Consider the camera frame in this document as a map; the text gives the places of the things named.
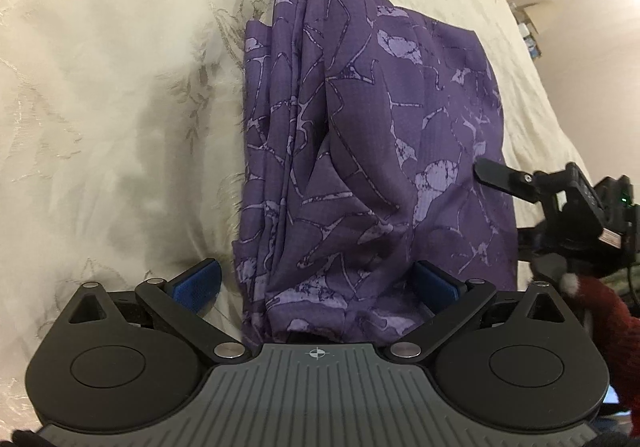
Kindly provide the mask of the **red gloved right hand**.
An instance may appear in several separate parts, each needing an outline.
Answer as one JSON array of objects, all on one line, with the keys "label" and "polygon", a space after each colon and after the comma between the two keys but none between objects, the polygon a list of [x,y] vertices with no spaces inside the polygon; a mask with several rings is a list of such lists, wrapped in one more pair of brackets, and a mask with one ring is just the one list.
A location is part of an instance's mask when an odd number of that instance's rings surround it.
[{"label": "red gloved right hand", "polygon": [[639,318],[599,279],[564,274],[561,291],[592,315],[592,337],[610,371],[622,406],[639,425]]}]

